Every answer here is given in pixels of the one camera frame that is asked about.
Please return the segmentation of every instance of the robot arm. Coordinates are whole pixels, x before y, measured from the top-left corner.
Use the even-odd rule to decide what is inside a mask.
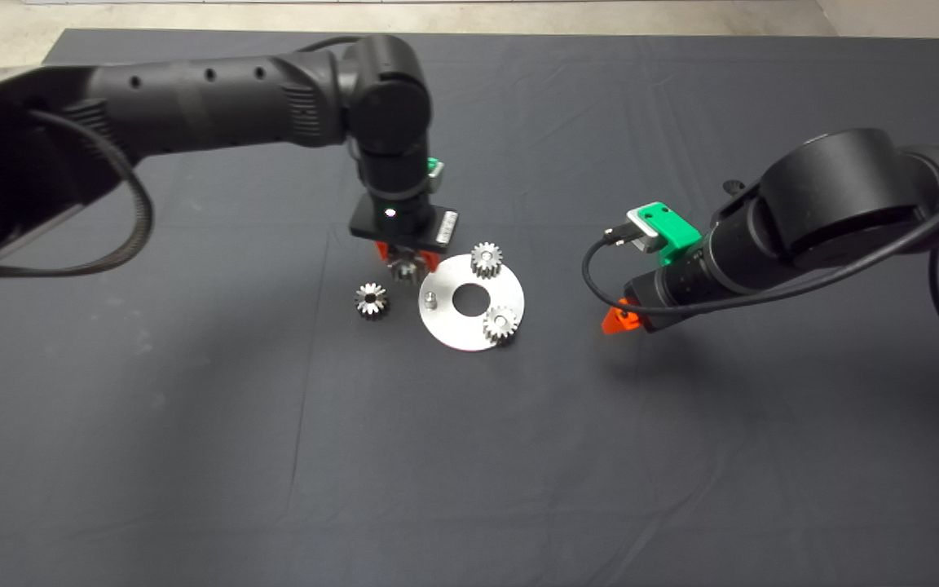
[[[104,196],[119,177],[93,141],[29,116],[93,130],[130,164],[171,152],[289,142],[340,144],[366,193],[350,233],[392,250],[442,254],[457,214],[430,203],[430,97],[399,38],[331,52],[109,66],[45,66],[0,75],[0,258]]]
[[[638,210],[650,219],[630,211],[636,222],[611,229],[584,261],[586,283],[615,308],[605,322],[611,332],[637,326],[655,332],[698,313],[802,294],[849,277],[856,272],[850,267],[860,271],[860,261],[877,263],[869,263],[871,255],[898,239],[909,244],[894,252],[935,248],[939,227],[925,227],[939,217],[939,148],[897,149],[882,130],[871,129],[813,139],[741,186],[712,217],[708,234],[694,231],[696,238],[663,249],[663,266],[631,279],[616,301],[589,277],[596,250],[629,241],[645,241],[643,249],[670,246],[660,231],[644,229],[657,226],[663,212],[674,213],[664,205]],[[919,230],[929,234],[910,238]],[[840,269],[821,283],[771,296],[775,286],[825,267]]]

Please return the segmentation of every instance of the green mount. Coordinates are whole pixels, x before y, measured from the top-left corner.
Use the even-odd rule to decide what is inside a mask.
[[[660,201],[643,205],[636,212],[642,222],[648,223],[664,238],[666,245],[659,250],[659,263],[663,265],[673,263],[691,245],[701,241],[701,233],[696,227]]]

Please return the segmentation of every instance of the metal plate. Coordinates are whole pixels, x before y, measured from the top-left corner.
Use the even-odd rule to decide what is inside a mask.
[[[483,287],[491,297],[488,306],[506,306],[517,312],[524,322],[524,289],[517,275],[508,265],[502,265],[499,274],[489,279],[477,277],[470,268],[469,255],[447,258],[437,265],[418,290],[418,313],[422,324],[434,338],[444,345],[460,351],[484,351],[495,343],[484,335],[484,312],[479,316],[466,316],[455,309],[455,290],[466,284]],[[427,294],[436,296],[436,307],[425,304]]]

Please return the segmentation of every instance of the table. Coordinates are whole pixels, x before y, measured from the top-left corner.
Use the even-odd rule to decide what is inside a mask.
[[[51,63],[258,55],[301,33],[69,30]],[[580,255],[663,200],[697,226],[813,136],[939,143],[939,41],[407,36],[453,252],[524,284],[508,349],[441,346],[346,234],[343,148],[158,157],[152,243],[0,282],[0,585],[939,583],[924,257],[604,337]],[[119,191],[14,257],[111,249]],[[616,291],[652,260],[604,253]]]

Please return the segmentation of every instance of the spur gear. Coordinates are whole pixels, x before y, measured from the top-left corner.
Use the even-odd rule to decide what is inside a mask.
[[[482,279],[495,277],[502,268],[502,249],[493,242],[481,242],[469,252],[470,267]]]
[[[484,312],[484,335],[496,345],[504,345],[517,333],[521,319],[505,306],[492,306]]]
[[[354,296],[357,312],[363,319],[379,320],[390,309],[385,287],[378,283],[365,283]]]

